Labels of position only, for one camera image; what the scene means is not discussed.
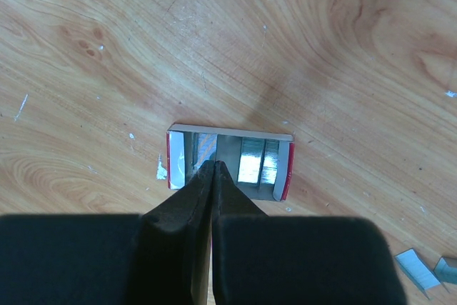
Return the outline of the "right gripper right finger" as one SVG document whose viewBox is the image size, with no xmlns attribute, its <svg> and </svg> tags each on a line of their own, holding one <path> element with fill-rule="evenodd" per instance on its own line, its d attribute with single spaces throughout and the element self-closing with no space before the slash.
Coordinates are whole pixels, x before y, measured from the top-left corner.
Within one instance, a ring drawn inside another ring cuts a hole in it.
<svg viewBox="0 0 457 305">
<path fill-rule="evenodd" d="M 388 244 L 368 219 L 269 216 L 214 166 L 217 304 L 405 304 Z"/>
</svg>

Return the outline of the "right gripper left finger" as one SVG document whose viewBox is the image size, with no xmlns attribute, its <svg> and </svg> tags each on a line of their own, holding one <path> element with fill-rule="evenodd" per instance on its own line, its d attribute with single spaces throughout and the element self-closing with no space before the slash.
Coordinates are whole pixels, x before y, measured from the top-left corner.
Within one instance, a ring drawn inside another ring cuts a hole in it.
<svg viewBox="0 0 457 305">
<path fill-rule="evenodd" d="M 3 304 L 205 304 L 214 164 L 146 214 L 1 217 Z"/>
</svg>

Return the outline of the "silver staple strip block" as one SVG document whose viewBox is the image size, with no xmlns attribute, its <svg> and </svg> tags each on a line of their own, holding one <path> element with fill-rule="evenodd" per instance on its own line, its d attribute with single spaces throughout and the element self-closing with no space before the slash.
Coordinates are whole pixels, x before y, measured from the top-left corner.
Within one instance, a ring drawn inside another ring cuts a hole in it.
<svg viewBox="0 0 457 305">
<path fill-rule="evenodd" d="M 185 186 L 205 161 L 223 161 L 250 199 L 286 200 L 295 149 L 290 134 L 174 124 L 166 146 L 170 189 Z"/>
</svg>

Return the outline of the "unloaded silver staples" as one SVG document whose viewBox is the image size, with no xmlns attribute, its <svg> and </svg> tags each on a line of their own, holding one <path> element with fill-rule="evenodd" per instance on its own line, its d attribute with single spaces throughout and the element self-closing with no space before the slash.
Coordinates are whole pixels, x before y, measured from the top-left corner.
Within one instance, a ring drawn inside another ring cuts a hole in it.
<svg viewBox="0 0 457 305">
<path fill-rule="evenodd" d="M 441 282 L 424 263 L 415 249 L 408 249 L 394 256 L 400 270 L 424 294 L 428 289 L 440 286 Z"/>
<path fill-rule="evenodd" d="M 437 262 L 434 274 L 441 283 L 457 284 L 457 259 L 442 256 Z"/>
</svg>

